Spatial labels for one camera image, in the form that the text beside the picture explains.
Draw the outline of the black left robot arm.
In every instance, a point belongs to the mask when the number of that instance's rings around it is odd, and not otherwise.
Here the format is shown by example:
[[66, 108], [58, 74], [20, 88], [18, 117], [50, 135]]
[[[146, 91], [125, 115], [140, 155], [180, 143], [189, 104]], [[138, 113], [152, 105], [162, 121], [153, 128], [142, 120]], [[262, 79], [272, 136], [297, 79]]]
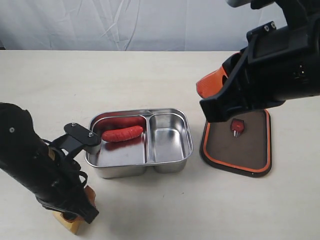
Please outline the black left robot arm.
[[11, 103], [0, 104], [0, 168], [35, 195], [47, 210], [90, 224], [99, 214], [85, 192], [88, 175], [75, 157], [96, 153], [101, 138], [78, 123], [64, 126], [53, 141], [38, 136], [31, 114]]

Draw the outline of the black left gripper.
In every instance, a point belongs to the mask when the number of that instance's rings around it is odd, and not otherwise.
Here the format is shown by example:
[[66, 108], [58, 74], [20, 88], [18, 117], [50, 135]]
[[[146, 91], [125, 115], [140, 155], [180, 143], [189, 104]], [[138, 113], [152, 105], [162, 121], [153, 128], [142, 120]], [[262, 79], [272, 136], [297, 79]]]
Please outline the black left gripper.
[[42, 206], [62, 213], [67, 220], [80, 217], [88, 224], [98, 216], [96, 193], [86, 186], [88, 175], [75, 156], [92, 152], [99, 140], [32, 141], [32, 192]]

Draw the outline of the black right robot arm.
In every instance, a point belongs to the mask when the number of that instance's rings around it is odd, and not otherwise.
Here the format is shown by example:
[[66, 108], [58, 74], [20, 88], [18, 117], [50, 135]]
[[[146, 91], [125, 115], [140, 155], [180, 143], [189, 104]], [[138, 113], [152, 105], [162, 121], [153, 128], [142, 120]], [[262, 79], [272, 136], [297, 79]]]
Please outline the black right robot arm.
[[209, 123], [320, 94], [320, 3], [278, 0], [286, 25], [246, 34], [247, 46], [196, 84]]

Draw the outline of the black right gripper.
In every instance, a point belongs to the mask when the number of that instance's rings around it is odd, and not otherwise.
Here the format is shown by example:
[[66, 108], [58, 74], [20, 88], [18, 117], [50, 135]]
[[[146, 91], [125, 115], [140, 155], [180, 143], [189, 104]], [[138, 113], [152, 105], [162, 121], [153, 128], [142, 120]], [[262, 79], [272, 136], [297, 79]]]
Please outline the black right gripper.
[[248, 46], [196, 83], [210, 123], [320, 94], [320, 26], [254, 34]]

